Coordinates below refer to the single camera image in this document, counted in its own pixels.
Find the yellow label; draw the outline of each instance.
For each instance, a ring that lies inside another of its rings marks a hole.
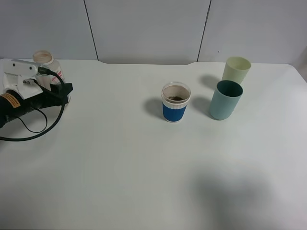
[[[18,108],[20,106],[19,101],[11,94],[9,93],[4,93],[0,95],[1,97],[4,97],[11,105],[13,106],[14,109]]]

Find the plastic cup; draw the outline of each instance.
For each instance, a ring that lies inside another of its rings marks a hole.
[[[182,119],[191,97],[190,88],[181,82],[166,84],[161,92],[163,116],[168,122],[178,122]]]
[[[222,80],[234,81],[241,84],[251,67],[251,63],[243,57],[227,59]]]
[[[242,94],[242,87],[234,81],[222,80],[217,83],[210,104],[211,116],[217,120],[228,118],[232,114]]]

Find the bottle label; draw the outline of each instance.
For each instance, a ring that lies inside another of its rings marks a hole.
[[[13,106],[14,109],[20,107],[19,101],[13,95],[4,93],[0,95],[0,97],[4,97]]]
[[[62,80],[65,83],[65,78],[63,76],[63,73],[62,73],[60,66],[57,68],[57,70],[55,72],[59,75],[60,78],[62,78]],[[53,78],[51,79],[51,84],[57,85],[57,84],[60,84],[60,81],[57,79],[57,77],[53,76]]]

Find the dark teal cup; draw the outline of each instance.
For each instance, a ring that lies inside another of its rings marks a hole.
[[[210,104],[210,114],[217,120],[228,118],[243,93],[242,87],[231,80],[222,80],[216,85]]]

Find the blue paper cup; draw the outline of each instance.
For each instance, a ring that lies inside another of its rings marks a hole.
[[[217,83],[210,104],[210,114],[217,120],[228,118],[243,93],[242,87],[231,80],[222,80]]]
[[[163,116],[168,122],[178,122],[182,119],[191,97],[190,88],[181,82],[166,84],[161,92]]]

